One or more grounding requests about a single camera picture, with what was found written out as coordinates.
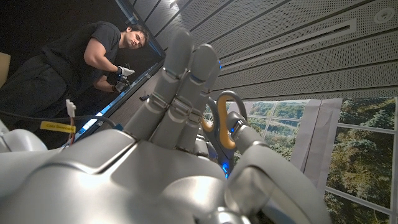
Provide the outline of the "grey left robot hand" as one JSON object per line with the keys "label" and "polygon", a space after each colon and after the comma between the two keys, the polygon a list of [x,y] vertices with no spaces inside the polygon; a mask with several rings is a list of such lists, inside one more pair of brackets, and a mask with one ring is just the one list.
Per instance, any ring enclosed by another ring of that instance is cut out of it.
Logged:
{"label": "grey left robot hand", "polygon": [[222,149],[214,147],[209,140],[206,140],[204,135],[197,134],[193,153],[217,163],[222,168],[225,177],[230,177],[234,167],[233,158],[229,159]]}

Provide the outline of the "white gloved person hand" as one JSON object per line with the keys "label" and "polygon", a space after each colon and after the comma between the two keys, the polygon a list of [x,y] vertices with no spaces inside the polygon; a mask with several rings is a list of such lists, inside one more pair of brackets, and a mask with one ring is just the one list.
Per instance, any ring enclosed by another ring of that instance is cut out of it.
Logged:
{"label": "white gloved person hand", "polygon": [[115,85],[113,85],[113,91],[120,93],[127,86],[129,86],[129,81],[128,80],[120,80]]}
{"label": "white gloved person hand", "polygon": [[132,75],[133,73],[135,73],[135,71],[134,71],[134,70],[131,70],[130,68],[118,66],[118,70],[117,70],[116,73],[117,73],[119,76],[128,77],[128,76]]}

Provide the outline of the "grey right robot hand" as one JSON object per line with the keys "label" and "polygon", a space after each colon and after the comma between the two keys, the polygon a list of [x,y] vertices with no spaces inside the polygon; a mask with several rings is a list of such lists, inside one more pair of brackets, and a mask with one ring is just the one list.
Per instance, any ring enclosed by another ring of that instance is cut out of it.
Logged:
{"label": "grey right robot hand", "polygon": [[[2,223],[330,223],[323,195],[217,100],[215,50],[174,33],[157,85],[123,128],[49,150],[1,126]],[[197,134],[222,149],[229,178],[193,153]]]}

